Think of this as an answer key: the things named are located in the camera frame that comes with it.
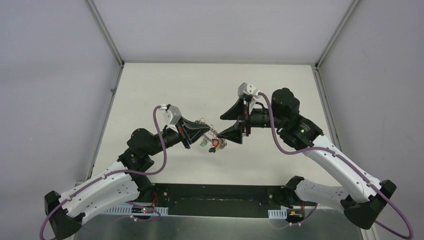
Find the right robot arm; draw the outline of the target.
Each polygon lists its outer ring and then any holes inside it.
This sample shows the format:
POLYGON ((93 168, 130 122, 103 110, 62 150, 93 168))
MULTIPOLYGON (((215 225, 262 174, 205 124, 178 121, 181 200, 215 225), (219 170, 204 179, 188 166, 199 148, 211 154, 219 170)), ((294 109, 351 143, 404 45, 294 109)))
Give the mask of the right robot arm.
POLYGON ((342 153, 316 124, 300 114, 300 101, 288 88, 275 90, 255 108, 260 95, 257 89, 240 90, 237 102, 220 117, 233 120, 234 125, 218 136, 241 144, 252 128, 270 128, 275 142, 282 140, 293 148, 293 154, 304 154, 339 183, 333 187, 294 176, 283 187, 284 200, 289 205, 304 201, 331 207, 355 226, 370 229, 396 185, 370 175, 342 153))

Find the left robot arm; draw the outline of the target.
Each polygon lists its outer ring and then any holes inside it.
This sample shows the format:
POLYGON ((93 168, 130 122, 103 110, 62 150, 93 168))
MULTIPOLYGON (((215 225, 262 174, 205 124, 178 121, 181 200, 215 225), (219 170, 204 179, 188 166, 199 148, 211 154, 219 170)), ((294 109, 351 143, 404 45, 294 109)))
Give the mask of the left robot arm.
POLYGON ((44 196, 46 220, 54 239, 64 240, 77 233, 82 226, 105 210, 138 199, 152 198, 153 185, 148 169, 154 164, 152 156, 182 143, 186 149, 208 132, 205 123, 180 118, 176 129, 169 126, 153 134, 145 128, 131 133, 128 148, 106 170, 82 184, 58 193, 54 190, 44 196))

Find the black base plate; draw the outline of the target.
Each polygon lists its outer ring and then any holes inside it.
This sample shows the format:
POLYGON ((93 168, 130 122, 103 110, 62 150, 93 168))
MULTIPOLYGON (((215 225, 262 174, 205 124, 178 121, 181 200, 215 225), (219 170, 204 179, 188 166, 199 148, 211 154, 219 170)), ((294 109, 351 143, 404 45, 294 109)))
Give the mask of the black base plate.
POLYGON ((156 183, 134 200, 168 209, 169 216, 266 218, 269 210, 311 207, 278 185, 156 183))

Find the metal disc with keyrings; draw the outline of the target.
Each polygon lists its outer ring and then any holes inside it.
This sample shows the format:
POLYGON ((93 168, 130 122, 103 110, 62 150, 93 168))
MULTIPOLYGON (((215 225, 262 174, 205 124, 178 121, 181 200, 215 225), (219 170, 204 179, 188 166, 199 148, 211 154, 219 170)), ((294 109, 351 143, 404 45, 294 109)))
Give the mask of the metal disc with keyrings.
MULTIPOLYGON (((207 124, 204 118, 200 118, 200 119, 196 120, 195 122, 207 124)), ((223 150, 227 146, 226 140, 217 137, 218 132, 214 129, 214 126, 212 124, 207 124, 207 125, 210 126, 210 130, 201 137, 200 143, 207 142, 207 145, 205 147, 209 147, 209 149, 215 148, 214 146, 212 146, 212 139, 219 139, 220 144, 219 144, 218 147, 221 147, 221 150, 223 150)))

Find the red key tag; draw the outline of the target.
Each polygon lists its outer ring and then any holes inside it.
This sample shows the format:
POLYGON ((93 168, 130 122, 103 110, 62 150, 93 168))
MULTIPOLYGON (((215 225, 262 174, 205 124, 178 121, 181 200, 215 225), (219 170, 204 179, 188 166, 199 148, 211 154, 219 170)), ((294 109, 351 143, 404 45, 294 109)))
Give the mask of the red key tag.
POLYGON ((212 139, 211 143, 212 143, 212 146, 217 147, 217 146, 219 146, 220 141, 219 141, 219 139, 214 138, 214 139, 212 139))

